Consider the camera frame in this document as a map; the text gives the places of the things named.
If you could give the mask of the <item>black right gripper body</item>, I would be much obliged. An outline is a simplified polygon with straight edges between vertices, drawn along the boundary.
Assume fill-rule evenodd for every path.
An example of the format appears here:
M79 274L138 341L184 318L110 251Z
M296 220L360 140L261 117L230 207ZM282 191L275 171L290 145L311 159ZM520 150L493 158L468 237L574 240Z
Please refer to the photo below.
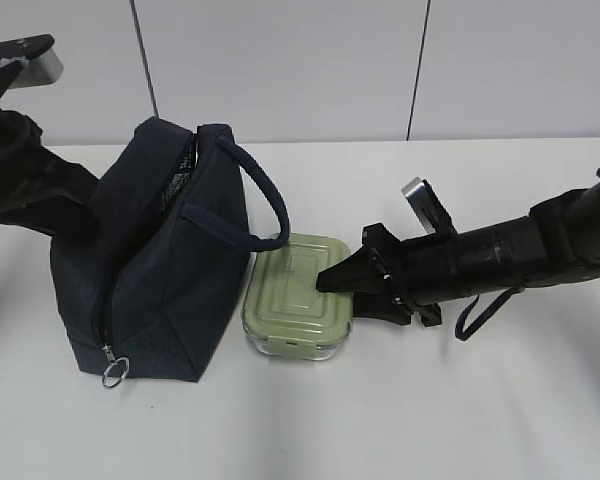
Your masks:
M479 293L477 286L460 278L448 241L436 235L400 241L382 224L366 226L362 246L386 269L382 291L369 294L391 295L412 311L412 317L419 316L423 326L440 325L440 303Z

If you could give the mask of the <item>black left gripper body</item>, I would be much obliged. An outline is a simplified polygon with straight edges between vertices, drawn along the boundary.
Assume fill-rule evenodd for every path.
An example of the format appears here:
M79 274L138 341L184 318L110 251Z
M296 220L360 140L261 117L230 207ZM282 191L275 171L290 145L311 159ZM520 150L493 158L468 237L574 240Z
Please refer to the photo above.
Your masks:
M23 70L21 62L0 63L0 99ZM81 207L94 191L98 178L45 148L41 137L31 118L0 108L0 213L57 198Z

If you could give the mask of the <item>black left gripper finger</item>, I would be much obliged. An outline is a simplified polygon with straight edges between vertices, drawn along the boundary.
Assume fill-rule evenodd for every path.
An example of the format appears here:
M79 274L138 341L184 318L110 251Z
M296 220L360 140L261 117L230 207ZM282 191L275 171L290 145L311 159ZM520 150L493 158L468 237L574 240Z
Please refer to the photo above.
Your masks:
M52 238L87 245L99 232L99 223L84 205L54 197L0 213L0 224L18 226Z

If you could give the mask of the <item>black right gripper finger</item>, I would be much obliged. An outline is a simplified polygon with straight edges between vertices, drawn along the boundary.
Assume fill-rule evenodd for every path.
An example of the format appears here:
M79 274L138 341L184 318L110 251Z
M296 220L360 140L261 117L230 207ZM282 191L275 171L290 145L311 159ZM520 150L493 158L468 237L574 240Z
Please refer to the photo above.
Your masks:
M391 295L356 292L353 295L353 316L386 321L399 326L411 324L412 311Z
M386 269L369 249L359 249L340 263L320 272L316 289L320 292L380 293Z

